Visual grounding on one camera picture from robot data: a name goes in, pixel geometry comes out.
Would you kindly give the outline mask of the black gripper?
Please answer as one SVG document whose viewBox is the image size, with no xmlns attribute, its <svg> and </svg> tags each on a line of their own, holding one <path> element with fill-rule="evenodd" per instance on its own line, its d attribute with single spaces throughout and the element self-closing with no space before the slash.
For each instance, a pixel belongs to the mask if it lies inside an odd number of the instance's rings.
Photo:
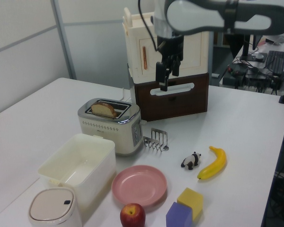
<svg viewBox="0 0 284 227">
<path fill-rule="evenodd" d="M 156 81 L 161 91 L 167 91 L 170 74 L 179 76 L 179 67 L 183 60 L 184 37 L 182 35 L 172 38 L 157 36 L 157 45 L 162 61 L 156 63 Z"/>
</svg>

